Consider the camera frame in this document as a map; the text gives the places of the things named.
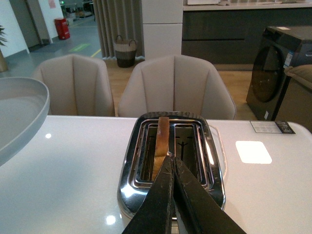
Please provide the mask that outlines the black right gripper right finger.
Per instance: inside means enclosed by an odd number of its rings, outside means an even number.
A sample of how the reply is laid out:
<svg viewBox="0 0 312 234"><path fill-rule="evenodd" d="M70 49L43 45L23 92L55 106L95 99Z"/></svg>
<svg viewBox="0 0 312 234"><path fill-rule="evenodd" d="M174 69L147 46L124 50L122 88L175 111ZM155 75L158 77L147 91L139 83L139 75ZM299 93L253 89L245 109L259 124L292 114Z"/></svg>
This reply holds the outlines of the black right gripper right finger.
<svg viewBox="0 0 312 234"><path fill-rule="evenodd" d="M174 159L174 200L181 234L244 234L198 182L187 166Z"/></svg>

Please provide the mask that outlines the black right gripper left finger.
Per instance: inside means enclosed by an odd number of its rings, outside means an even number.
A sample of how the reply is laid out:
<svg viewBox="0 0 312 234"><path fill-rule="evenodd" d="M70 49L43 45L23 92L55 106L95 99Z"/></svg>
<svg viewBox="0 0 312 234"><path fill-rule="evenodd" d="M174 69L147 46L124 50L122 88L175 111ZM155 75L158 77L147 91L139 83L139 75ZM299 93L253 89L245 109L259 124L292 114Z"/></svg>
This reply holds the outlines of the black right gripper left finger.
<svg viewBox="0 0 312 234"><path fill-rule="evenodd" d="M174 212L174 162L166 156L141 207L124 234L170 234Z"/></svg>

